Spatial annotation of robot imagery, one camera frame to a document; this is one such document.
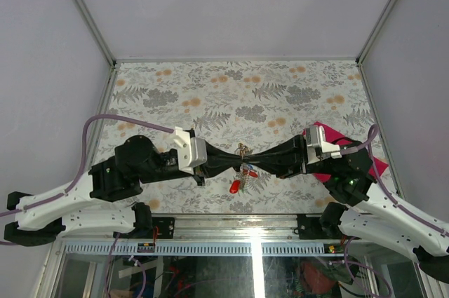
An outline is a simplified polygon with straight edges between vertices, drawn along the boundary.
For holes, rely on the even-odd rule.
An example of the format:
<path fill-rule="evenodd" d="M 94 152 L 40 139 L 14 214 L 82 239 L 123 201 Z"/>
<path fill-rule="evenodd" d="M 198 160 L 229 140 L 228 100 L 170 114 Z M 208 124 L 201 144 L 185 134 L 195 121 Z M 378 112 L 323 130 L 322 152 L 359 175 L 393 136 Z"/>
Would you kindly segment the key bunch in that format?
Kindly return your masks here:
<path fill-rule="evenodd" d="M 251 154 L 252 152 L 253 151 L 245 144 L 238 144 L 236 154 L 238 154 L 241 158 Z M 242 163 L 238 168 L 235 168 L 234 170 L 236 171 L 236 177 L 234 178 L 229 188 L 230 194 L 237 194 L 238 192 L 243 191 L 250 178 L 258 178 L 258 174 L 251 164 Z"/>

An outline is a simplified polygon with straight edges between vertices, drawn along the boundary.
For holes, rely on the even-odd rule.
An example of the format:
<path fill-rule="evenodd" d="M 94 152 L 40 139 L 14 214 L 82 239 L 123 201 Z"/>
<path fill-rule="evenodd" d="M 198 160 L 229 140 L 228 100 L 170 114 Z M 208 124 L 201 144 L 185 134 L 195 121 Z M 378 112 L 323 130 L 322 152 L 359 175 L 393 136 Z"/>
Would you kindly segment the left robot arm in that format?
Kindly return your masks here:
<path fill-rule="evenodd" d="M 153 238 L 150 207 L 142 202 L 129 208 L 92 210 L 138 196 L 143 184 L 192 177 L 202 185 L 207 178 L 239 168 L 241 156 L 221 151 L 192 137 L 177 148 L 160 152 L 145 136 L 127 139 L 107 160 L 79 172 L 75 179 L 42 194 L 14 191 L 7 208 L 15 215 L 4 228 L 5 245 L 34 247 L 59 237 L 110 233 L 113 237 Z"/>

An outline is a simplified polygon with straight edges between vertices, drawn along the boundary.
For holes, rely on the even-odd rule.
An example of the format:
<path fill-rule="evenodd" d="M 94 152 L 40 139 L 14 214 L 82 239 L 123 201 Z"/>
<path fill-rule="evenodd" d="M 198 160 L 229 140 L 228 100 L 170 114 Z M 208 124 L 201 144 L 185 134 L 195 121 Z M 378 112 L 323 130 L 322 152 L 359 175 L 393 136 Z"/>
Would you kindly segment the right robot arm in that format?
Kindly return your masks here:
<path fill-rule="evenodd" d="M 312 126 L 244 163 L 286 179 L 299 174 L 327 175 L 324 183 L 336 200 L 321 216 L 320 230 L 328 238 L 340 233 L 362 238 L 402 254 L 420 270 L 448 282 L 448 223 L 419 210 L 390 192 L 382 183 L 370 143 L 377 135 L 372 126 L 365 142 L 348 146 L 327 142 L 321 126 Z"/>

